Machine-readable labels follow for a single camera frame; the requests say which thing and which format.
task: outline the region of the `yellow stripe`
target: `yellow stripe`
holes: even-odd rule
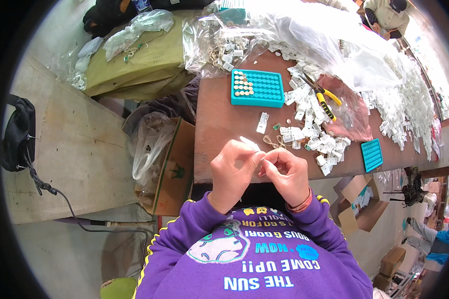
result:
[[[144,269],[146,268],[146,265],[148,265],[148,257],[149,257],[150,255],[153,254],[153,251],[151,251],[150,246],[151,246],[151,245],[154,245],[153,242],[156,241],[156,237],[159,237],[159,236],[160,236],[160,235],[159,235],[160,231],[161,231],[161,230],[167,230],[167,229],[168,229],[168,225],[169,225],[170,223],[173,223],[173,222],[175,222],[176,220],[178,220],[178,218],[179,218],[179,216],[178,216],[176,219],[173,219],[173,220],[168,221],[166,227],[160,228],[160,230],[158,231],[158,233],[155,234],[154,238],[151,240],[150,244],[149,244],[148,247],[146,248],[146,251],[148,251],[148,255],[144,258],[144,266],[143,266],[143,269],[142,269],[141,272],[140,272],[140,276],[138,277],[138,284],[136,285],[135,292],[134,292],[134,294],[133,294],[132,299],[135,298],[136,290],[138,290],[138,287],[140,286],[141,281],[142,281],[143,278],[144,278]]]

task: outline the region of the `gray pants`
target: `gray pants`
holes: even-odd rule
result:
[[[429,252],[431,252],[432,243],[436,239],[437,230],[433,230],[426,225],[417,222],[414,218],[411,220],[411,225],[424,240],[415,236],[408,236],[406,243],[425,254],[429,254]]]

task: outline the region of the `pliers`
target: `pliers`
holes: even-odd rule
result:
[[[305,77],[302,75],[299,75],[301,79],[303,79],[316,94],[316,97],[319,101],[319,104],[323,107],[324,112],[326,112],[326,115],[329,116],[329,118],[333,121],[336,120],[336,116],[329,110],[328,105],[326,104],[326,101],[324,100],[323,94],[327,95],[329,98],[333,99],[338,106],[341,106],[341,101],[338,99],[333,93],[331,93],[329,90],[324,89],[323,87],[319,86],[316,82],[314,82],[308,75],[305,74]]]

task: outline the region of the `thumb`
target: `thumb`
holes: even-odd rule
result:
[[[265,152],[256,152],[254,153],[249,159],[246,160],[243,167],[241,167],[241,170],[243,173],[249,174],[253,173],[254,170],[257,168],[259,162],[263,157],[266,155]]]
[[[271,162],[269,162],[268,160],[263,160],[263,167],[264,170],[266,171],[266,175],[273,182],[278,178],[278,176],[281,175],[276,166]]]

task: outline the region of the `black cap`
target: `black cap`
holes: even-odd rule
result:
[[[389,5],[396,12],[402,12],[402,11],[406,10],[406,8],[407,8],[407,1],[406,0],[391,0]]]

